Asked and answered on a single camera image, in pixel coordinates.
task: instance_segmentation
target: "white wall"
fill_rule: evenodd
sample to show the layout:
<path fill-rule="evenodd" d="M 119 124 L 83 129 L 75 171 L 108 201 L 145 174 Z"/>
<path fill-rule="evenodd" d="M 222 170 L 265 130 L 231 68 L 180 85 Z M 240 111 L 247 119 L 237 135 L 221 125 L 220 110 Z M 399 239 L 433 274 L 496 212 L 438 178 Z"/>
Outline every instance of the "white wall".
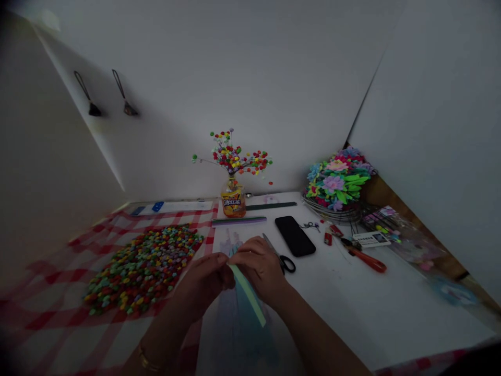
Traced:
<path fill-rule="evenodd" d="M 219 194 L 211 131 L 235 128 L 244 151 L 267 151 L 253 192 L 296 189 L 342 147 L 404 0 L 37 0 L 16 9 L 59 19 L 46 38 L 65 83 L 132 200 Z M 116 69 L 130 118 L 113 80 Z M 79 70 L 106 119 L 86 115 Z"/>
<path fill-rule="evenodd" d="M 0 288 L 125 203 L 31 25 L 0 33 Z"/>
<path fill-rule="evenodd" d="M 349 142 L 501 303 L 501 4 L 410 0 Z"/>

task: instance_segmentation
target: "tablecloth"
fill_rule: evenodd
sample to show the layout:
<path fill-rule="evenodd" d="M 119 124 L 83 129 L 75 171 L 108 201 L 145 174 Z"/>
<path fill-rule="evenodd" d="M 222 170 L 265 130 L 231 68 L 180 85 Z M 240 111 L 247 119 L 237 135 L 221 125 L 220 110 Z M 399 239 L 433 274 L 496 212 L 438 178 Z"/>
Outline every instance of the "tablecloth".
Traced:
<path fill-rule="evenodd" d="M 194 259 L 212 253 L 214 229 L 210 221 L 217 216 L 217 202 L 205 211 L 140 217 L 125 210 L 109 215 L 46 260 L 30 264 L 22 282 L 3 294 L 4 343 L 23 372 L 117 373 L 174 291 L 138 319 L 118 309 L 89 316 L 82 297 L 88 282 L 113 254 L 139 234 L 191 223 L 190 229 L 198 229 L 205 237 Z M 200 329 L 201 321 L 192 325 L 183 343 L 180 362 L 185 373 L 195 372 Z"/>

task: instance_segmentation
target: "green paper strip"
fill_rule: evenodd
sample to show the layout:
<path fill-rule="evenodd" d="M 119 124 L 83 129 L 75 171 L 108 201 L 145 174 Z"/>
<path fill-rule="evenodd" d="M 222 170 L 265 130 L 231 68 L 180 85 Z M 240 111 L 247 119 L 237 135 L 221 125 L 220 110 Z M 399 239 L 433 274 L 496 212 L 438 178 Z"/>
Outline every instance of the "green paper strip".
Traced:
<path fill-rule="evenodd" d="M 245 276 L 242 274 L 238 266 L 236 265 L 229 265 L 230 269 L 233 271 L 233 274 L 235 275 L 236 280 L 242 286 L 244 289 L 245 294 L 247 295 L 247 298 L 249 299 L 249 302 L 254 309 L 254 312 L 256 313 L 257 318 L 259 319 L 259 322 L 261 323 L 261 327 L 264 327 L 266 325 L 266 319 L 265 316 L 263 315 L 263 311 L 261 310 L 261 307 L 259 306 L 259 303 L 257 302 L 256 298 L 254 297 L 254 294 L 252 293 L 251 287 L 249 285 L 249 282 L 245 278 Z"/>

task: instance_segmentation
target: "wire basket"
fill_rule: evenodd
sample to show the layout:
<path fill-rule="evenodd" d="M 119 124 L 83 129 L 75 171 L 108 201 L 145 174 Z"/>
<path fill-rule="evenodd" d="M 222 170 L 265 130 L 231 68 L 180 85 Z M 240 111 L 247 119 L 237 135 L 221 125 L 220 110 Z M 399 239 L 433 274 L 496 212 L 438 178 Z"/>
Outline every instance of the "wire basket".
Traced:
<path fill-rule="evenodd" d="M 358 202 L 347 205 L 343 211 L 333 211 L 317 204 L 311 197 L 306 197 L 305 192 L 301 195 L 301 200 L 315 214 L 337 225 L 352 225 L 360 222 L 362 219 L 362 212 Z"/>

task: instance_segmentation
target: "person's left hand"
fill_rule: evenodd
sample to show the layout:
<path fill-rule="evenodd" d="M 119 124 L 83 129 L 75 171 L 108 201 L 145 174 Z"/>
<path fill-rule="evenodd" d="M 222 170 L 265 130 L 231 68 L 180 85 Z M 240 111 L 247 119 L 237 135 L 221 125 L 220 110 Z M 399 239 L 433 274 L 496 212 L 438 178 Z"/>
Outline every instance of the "person's left hand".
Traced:
<path fill-rule="evenodd" d="M 177 315 L 192 324 L 202 318 L 221 291 L 235 287 L 235 278 L 227 262 L 228 256 L 220 252 L 192 261 L 169 302 Z"/>

